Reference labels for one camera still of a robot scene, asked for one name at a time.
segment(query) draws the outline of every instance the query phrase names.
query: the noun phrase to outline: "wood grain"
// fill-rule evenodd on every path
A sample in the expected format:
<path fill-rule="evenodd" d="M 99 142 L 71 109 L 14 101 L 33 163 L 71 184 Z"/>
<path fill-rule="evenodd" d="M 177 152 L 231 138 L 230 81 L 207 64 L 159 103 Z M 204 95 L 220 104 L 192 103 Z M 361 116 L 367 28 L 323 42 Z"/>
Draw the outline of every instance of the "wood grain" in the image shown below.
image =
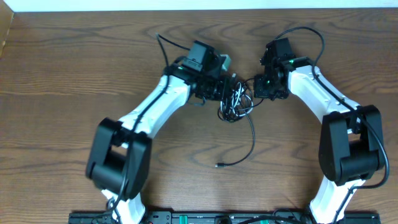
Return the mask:
<path fill-rule="evenodd" d="M 14 12 L 10 7 L 3 0 L 0 0 L 0 56 L 6 44 L 13 16 Z"/>
<path fill-rule="evenodd" d="M 397 223 L 396 9 L 18 13 L 0 60 L 0 222 L 66 223 L 72 210 L 104 209 L 106 200 L 84 176 L 94 131 L 104 117 L 134 109 L 159 81 L 164 59 L 156 32 L 186 46 L 205 41 L 231 56 L 232 72 L 249 78 L 263 71 L 258 59 L 268 41 L 295 26 L 324 34 L 323 74 L 382 113 L 390 180 L 358 191 L 348 210 L 377 211 L 383 223 Z M 290 36 L 297 55 L 316 56 L 316 36 Z M 171 59 L 186 53 L 165 48 Z M 249 150 L 249 124 L 219 121 L 216 102 L 205 107 L 185 105 L 159 131 L 146 205 L 266 211 L 310 202 L 322 179 L 320 124 L 297 97 L 256 108 L 253 155 L 225 169 L 214 164 Z"/>

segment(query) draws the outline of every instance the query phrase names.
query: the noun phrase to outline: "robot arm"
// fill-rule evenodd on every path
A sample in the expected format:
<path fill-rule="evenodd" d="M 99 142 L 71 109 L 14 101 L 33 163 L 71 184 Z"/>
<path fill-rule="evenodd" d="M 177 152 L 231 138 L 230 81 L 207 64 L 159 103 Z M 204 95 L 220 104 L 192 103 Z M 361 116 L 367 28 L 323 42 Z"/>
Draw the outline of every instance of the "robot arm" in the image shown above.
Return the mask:
<path fill-rule="evenodd" d="M 257 98 L 286 99 L 289 93 L 298 96 L 322 124 L 319 162 L 324 177 L 316 197 L 310 203 L 312 217 L 317 223 L 332 223 L 340 205 L 352 186 L 361 186 L 376 170 L 384 166 L 381 151 L 358 117 L 341 105 L 312 73 L 312 61 L 297 58 L 287 38 L 273 40 L 260 60 L 265 65 L 265 75 L 254 79 L 254 96 Z M 339 92 L 315 67 L 318 79 L 335 95 L 354 108 L 372 124 L 382 139 L 380 112 L 373 105 L 361 107 Z M 348 141 L 349 134 L 361 134 L 359 141 Z M 337 220 L 344 217 L 344 209 L 353 194 L 343 205 Z"/>
<path fill-rule="evenodd" d="M 195 41 L 188 57 L 180 57 L 165 68 L 155 90 L 136 109 L 118 121 L 105 118 L 100 122 L 86 176 L 102 190 L 109 202 L 121 197 L 112 213 L 115 220 L 120 217 L 122 223 L 132 224 L 141 221 L 145 206 L 140 191 L 148 176 L 152 139 L 192 94 L 207 100 L 221 100 L 230 94 L 229 77 L 221 76 L 229 63 L 227 55 L 219 55 L 213 47 Z M 114 152 L 113 146 L 126 148 L 127 155 Z"/>
<path fill-rule="evenodd" d="M 359 104 L 355 101 L 343 96 L 328 80 L 320 73 L 318 67 L 315 68 L 319 79 L 338 96 L 344 97 L 353 108 L 357 108 Z M 324 115 L 332 112 L 346 113 L 349 109 L 340 105 L 319 83 L 314 79 L 311 72 L 311 65 L 296 68 L 289 73 L 289 90 L 292 94 L 298 96 L 314 113 L 314 115 L 322 123 Z M 318 190 L 317 196 L 310 203 L 311 213 L 317 223 L 332 223 L 336 211 L 343 202 L 349 188 L 352 186 L 360 186 L 365 183 L 365 180 L 357 179 L 346 182 L 344 185 L 337 186 L 333 181 L 330 181 L 323 176 L 321 186 Z M 349 196 L 345 206 L 338 216 L 338 220 L 344 218 L 344 210 L 353 194 Z"/>

